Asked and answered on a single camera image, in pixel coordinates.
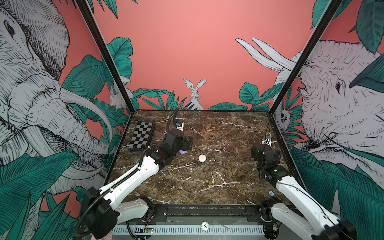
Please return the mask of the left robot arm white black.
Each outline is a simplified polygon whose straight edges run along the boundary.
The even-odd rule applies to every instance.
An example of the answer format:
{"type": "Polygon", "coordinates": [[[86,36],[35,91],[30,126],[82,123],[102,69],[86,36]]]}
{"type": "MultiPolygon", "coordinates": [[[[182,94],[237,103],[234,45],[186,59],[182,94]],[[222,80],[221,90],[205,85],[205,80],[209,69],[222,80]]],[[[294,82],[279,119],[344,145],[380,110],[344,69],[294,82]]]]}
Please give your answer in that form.
{"type": "Polygon", "coordinates": [[[123,203],[123,200],[146,179],[169,165],[180,151],[192,149],[193,138],[185,135],[184,123],[177,119],[178,112],[179,109],[175,109],[168,119],[165,137],[153,148],[145,149],[134,167],[115,181],[85,192],[75,228],[76,238],[92,234],[102,239],[117,224],[149,214],[151,201],[138,198],[123,203]]]}

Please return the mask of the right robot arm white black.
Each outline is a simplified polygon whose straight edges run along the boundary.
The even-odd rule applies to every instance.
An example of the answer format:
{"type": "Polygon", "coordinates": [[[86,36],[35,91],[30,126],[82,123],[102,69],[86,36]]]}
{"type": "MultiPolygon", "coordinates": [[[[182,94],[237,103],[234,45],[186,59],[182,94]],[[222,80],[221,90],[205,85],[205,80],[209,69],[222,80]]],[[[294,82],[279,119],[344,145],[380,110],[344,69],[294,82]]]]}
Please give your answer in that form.
{"type": "Polygon", "coordinates": [[[267,125],[263,142],[252,148],[251,157],[258,163],[259,178],[269,182],[288,198],[299,212],[288,208],[277,197],[263,200],[259,215],[265,222],[265,238],[275,240],[280,226],[285,225],[302,240],[356,240],[357,230],[352,223],[341,221],[324,208],[280,165],[281,154],[271,147],[268,138],[270,130],[271,126],[267,125]]]}

